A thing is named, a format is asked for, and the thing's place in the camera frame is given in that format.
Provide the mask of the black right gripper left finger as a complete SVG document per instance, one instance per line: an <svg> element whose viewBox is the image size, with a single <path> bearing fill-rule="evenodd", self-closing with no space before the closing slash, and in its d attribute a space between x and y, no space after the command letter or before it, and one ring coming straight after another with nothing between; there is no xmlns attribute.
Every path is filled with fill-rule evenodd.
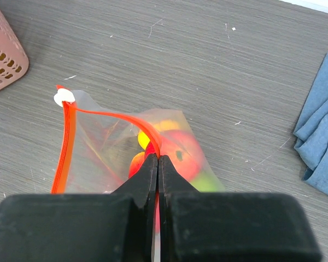
<svg viewBox="0 0 328 262"><path fill-rule="evenodd" d="M157 156L110 194L16 194L0 203L0 261L153 261Z"/></svg>

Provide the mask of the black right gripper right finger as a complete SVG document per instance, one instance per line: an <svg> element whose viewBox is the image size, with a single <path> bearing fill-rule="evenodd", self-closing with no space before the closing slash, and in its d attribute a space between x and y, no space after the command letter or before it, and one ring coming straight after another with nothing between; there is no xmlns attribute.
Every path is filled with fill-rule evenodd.
<svg viewBox="0 0 328 262"><path fill-rule="evenodd" d="M321 261L303 207L283 193L202 193L168 156L158 173L161 261Z"/></svg>

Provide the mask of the green toy apple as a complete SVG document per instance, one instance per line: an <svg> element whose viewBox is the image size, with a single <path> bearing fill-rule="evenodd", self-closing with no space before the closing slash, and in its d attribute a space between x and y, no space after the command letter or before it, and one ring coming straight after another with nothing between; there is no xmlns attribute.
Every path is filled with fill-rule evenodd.
<svg viewBox="0 0 328 262"><path fill-rule="evenodd" d="M200 192L224 192L226 190L219 180L203 175L194 178L191 185Z"/></svg>

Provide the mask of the red toy pepper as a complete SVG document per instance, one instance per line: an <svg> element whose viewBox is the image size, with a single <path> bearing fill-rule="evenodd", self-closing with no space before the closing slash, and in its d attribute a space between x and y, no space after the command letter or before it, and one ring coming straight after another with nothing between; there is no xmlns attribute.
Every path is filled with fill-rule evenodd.
<svg viewBox="0 0 328 262"><path fill-rule="evenodd" d="M131 178L134 174L138 172L144 161L145 152L140 152L133 157L128 171L128 178Z"/></svg>

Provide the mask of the red toy apple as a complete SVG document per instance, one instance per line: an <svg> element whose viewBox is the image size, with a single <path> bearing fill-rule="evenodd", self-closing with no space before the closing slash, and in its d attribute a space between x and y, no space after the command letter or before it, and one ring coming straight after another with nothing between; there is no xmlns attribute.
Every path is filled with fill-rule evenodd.
<svg viewBox="0 0 328 262"><path fill-rule="evenodd" d="M167 130L161 134L161 156L169 156L176 171L187 181L193 180L204 163L204 153L195 136L184 130Z"/></svg>

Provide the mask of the clear zip top bag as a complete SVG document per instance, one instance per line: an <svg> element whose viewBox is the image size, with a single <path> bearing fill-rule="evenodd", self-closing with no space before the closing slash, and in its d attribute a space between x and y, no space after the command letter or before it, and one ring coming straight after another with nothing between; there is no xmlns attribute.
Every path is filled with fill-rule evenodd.
<svg viewBox="0 0 328 262"><path fill-rule="evenodd" d="M145 152L145 160L151 154L157 156L158 173L161 133L184 130L193 134L178 110L152 109L138 114L108 111L87 92L63 86L57 87L54 101L63 108L64 135L53 194L110 194L129 179L131 161L140 152ZM201 175L218 180L205 156L196 177ZM154 259L161 254L157 179L155 193Z"/></svg>

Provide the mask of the blue cloth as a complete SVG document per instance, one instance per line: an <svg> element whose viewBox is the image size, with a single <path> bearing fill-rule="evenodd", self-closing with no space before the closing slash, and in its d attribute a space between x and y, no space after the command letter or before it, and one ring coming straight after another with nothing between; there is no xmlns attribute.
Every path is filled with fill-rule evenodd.
<svg viewBox="0 0 328 262"><path fill-rule="evenodd" d="M294 129L294 149L306 165L302 180L328 195L328 53Z"/></svg>

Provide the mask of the pink plastic basket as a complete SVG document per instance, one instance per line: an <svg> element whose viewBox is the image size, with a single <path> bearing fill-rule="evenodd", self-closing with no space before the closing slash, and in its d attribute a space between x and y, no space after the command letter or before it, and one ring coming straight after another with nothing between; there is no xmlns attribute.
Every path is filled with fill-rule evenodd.
<svg viewBox="0 0 328 262"><path fill-rule="evenodd" d="M0 11L0 90L23 77L28 67L28 57Z"/></svg>

